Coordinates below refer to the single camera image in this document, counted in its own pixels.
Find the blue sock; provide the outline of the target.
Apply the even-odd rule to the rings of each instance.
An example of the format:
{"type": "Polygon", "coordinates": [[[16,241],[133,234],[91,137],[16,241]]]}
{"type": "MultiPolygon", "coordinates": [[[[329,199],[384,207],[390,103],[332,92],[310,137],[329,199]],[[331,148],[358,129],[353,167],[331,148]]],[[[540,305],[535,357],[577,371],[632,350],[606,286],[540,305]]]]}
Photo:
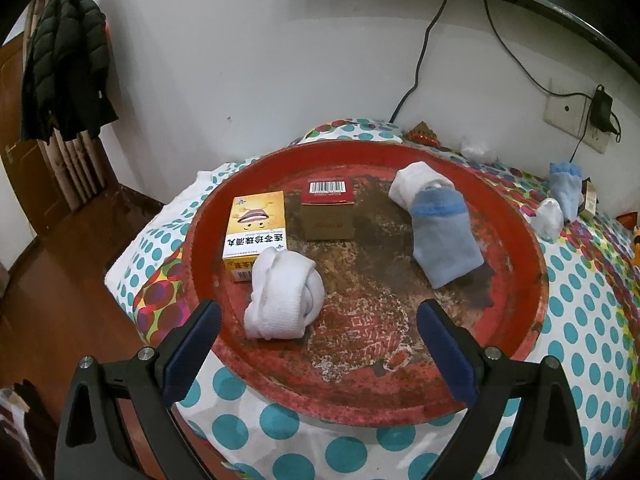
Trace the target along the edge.
{"type": "Polygon", "coordinates": [[[573,223],[582,203],[582,168],[572,162],[552,162],[548,182],[549,194],[559,203],[564,222],[573,223]]]}
{"type": "Polygon", "coordinates": [[[468,206],[455,188],[426,188],[411,208],[413,258],[432,289],[439,289],[484,264],[472,233],[468,206]]]}

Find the white sock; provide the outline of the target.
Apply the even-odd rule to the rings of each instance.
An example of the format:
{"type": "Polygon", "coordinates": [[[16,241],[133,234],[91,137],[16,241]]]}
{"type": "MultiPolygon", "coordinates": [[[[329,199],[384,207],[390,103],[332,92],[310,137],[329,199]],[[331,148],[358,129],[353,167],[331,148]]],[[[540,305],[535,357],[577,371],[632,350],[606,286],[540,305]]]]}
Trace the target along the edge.
{"type": "Polygon", "coordinates": [[[546,242],[554,243],[564,228],[564,216],[559,202],[552,197],[545,198],[529,218],[529,224],[546,242]]]}
{"type": "Polygon", "coordinates": [[[247,337],[302,338],[318,318],[325,294],[314,260],[292,250],[266,248],[252,269],[252,293],[243,315],[247,337]]]}
{"type": "Polygon", "coordinates": [[[418,193],[427,188],[454,188],[454,182],[420,160],[396,172],[388,197],[408,211],[418,193]]]}

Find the yellow medicine box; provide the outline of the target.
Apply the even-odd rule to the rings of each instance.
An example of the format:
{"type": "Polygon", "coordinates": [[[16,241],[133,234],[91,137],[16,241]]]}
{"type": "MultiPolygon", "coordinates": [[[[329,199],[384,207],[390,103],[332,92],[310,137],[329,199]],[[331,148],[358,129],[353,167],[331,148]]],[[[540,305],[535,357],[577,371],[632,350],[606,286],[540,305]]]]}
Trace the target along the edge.
{"type": "Polygon", "coordinates": [[[248,282],[266,249],[288,248],[282,191],[236,196],[228,219],[222,262],[235,283],[248,282]]]}

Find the red brown square box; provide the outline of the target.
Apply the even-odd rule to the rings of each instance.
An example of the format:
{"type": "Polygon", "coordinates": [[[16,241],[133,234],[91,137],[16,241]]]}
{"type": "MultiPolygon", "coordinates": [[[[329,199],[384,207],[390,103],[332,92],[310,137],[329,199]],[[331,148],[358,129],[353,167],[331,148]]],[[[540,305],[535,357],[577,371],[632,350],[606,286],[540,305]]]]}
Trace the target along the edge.
{"type": "Polygon", "coordinates": [[[310,179],[300,198],[306,240],[352,240],[355,194],[352,181],[332,177],[310,179]]]}

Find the tall beige QR box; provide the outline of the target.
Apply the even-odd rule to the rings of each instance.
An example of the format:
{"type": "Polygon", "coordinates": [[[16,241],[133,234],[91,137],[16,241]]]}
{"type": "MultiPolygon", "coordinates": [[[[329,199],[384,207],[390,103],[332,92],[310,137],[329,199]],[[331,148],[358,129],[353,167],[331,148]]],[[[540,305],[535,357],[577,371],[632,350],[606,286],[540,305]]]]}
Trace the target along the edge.
{"type": "Polygon", "coordinates": [[[582,203],[579,205],[580,218],[591,220],[597,214],[598,194],[590,178],[582,181],[582,203]]]}

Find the polka dot bed sheet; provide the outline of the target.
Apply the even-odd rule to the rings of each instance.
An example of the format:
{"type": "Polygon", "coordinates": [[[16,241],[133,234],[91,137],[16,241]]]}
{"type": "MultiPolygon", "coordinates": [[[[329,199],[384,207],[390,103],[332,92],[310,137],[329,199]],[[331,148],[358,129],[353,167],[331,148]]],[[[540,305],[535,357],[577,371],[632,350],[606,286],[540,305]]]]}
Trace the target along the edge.
{"type": "MultiPolygon", "coordinates": [[[[299,144],[320,141],[411,148],[397,126],[360,118],[322,125],[299,144]]],[[[424,151],[474,171],[517,206],[524,220],[547,194],[547,182],[531,174],[470,162],[442,148],[424,151]]],[[[107,272],[107,289],[148,344],[159,344],[195,308],[182,282],[183,245],[192,220],[218,185],[258,160],[200,172],[107,272]]],[[[547,267],[549,299],[541,332],[522,361],[555,356],[561,362],[577,408],[586,474],[597,478],[620,455],[639,419],[639,272],[632,264],[632,236],[598,214],[571,223],[554,243],[536,239],[547,267]]],[[[459,405],[422,424],[328,422],[262,396],[212,349],[178,411],[243,478],[420,479],[460,425],[465,409],[459,405]]]]}

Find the wooden door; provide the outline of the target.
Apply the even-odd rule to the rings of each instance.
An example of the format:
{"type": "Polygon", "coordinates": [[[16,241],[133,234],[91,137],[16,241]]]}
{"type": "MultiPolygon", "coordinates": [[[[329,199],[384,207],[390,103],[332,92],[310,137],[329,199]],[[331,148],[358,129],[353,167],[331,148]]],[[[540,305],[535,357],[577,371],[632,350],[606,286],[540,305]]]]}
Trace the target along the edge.
{"type": "Polygon", "coordinates": [[[48,236],[69,213],[42,149],[36,141],[22,141],[23,36],[1,47],[1,159],[10,185],[30,225],[48,236]]]}

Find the red round tray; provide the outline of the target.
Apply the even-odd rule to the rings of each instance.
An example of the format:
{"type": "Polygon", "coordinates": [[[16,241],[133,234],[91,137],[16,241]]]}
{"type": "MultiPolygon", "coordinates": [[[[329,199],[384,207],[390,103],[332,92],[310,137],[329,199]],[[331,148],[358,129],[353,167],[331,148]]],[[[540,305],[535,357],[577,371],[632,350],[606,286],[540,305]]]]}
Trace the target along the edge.
{"type": "Polygon", "coordinates": [[[320,141],[274,152],[209,194],[183,245],[183,289],[191,306],[222,310],[214,355],[247,385],[290,410],[348,426],[422,424],[460,408],[416,330],[416,310],[435,298],[482,346],[524,360],[541,332],[549,299],[547,267],[535,234],[494,186],[474,171],[402,144],[320,141]],[[484,266],[432,289],[412,255],[409,215],[388,197],[396,172],[424,160],[468,204],[484,266]],[[355,236],[310,242],[303,189],[344,178],[355,188],[355,236]],[[311,258],[326,288],[316,322],[297,340],[247,337],[250,284],[224,266],[224,236],[235,197],[280,191],[288,247],[311,258]]]}

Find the white crumpled tissue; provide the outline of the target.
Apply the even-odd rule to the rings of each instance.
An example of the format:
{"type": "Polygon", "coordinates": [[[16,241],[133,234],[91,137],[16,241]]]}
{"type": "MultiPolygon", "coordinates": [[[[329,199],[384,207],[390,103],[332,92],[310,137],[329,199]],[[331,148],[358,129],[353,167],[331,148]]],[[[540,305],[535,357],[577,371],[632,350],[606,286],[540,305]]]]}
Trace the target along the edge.
{"type": "Polygon", "coordinates": [[[489,165],[498,160],[495,150],[482,140],[464,136],[460,141],[460,153],[470,162],[489,165]]]}

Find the small red wrapper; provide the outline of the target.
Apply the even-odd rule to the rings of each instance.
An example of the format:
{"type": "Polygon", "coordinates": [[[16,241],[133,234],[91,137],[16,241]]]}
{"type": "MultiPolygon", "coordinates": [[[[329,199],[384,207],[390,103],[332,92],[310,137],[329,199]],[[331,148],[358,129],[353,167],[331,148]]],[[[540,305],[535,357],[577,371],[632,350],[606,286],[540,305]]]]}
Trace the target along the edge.
{"type": "Polygon", "coordinates": [[[440,148],[442,144],[435,131],[426,122],[419,122],[405,133],[405,139],[431,148],[440,148]]]}

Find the black power adapter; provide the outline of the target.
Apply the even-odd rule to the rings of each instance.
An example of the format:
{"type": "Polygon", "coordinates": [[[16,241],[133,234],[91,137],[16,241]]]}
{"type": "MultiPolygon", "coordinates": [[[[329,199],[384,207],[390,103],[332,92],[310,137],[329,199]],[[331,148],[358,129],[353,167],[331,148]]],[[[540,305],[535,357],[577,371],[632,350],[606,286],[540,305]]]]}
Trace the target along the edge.
{"type": "Polygon", "coordinates": [[[599,84],[591,99],[589,122],[594,128],[607,133],[614,133],[616,129],[612,123],[613,98],[599,84]]]}

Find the black jacket on hanger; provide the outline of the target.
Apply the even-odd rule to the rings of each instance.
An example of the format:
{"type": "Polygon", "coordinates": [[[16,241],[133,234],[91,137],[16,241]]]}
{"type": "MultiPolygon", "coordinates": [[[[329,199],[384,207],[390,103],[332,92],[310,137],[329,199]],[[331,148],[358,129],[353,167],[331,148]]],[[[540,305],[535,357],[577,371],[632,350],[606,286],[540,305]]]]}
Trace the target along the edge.
{"type": "Polygon", "coordinates": [[[22,82],[23,141],[97,138],[118,119],[107,96],[106,18],[93,0],[51,0],[29,40],[22,82]]]}

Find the white sock by wall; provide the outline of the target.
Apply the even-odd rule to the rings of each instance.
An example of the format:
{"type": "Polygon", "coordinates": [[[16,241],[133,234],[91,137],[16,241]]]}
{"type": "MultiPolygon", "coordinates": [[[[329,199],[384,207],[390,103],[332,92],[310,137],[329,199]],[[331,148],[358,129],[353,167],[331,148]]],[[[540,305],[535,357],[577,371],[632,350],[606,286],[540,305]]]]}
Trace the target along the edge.
{"type": "Polygon", "coordinates": [[[552,197],[545,198],[529,218],[529,224],[546,242],[554,243],[564,228],[564,216],[559,202],[552,197]]]}

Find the blue sock by wall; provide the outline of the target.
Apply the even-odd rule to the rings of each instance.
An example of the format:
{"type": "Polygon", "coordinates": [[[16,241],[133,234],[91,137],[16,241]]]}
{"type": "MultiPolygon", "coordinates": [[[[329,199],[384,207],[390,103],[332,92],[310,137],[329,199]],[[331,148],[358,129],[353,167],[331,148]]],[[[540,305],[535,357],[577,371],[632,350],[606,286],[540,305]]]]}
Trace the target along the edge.
{"type": "Polygon", "coordinates": [[[552,162],[548,182],[549,194],[559,203],[564,222],[573,223],[582,203],[582,168],[572,162],[552,162]]]}

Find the white wall socket plate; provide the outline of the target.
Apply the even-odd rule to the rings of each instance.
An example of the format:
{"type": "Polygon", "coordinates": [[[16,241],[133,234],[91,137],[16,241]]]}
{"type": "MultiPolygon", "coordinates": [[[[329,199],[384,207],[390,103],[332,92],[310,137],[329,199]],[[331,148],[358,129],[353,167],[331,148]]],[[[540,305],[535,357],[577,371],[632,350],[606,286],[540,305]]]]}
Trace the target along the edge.
{"type": "Polygon", "coordinates": [[[588,118],[590,99],[585,96],[568,96],[570,92],[552,80],[549,81],[549,86],[550,90],[554,92],[554,96],[551,94],[547,96],[544,122],[574,136],[593,151],[604,154],[608,148],[608,142],[611,140],[611,135],[590,124],[588,118]]]}

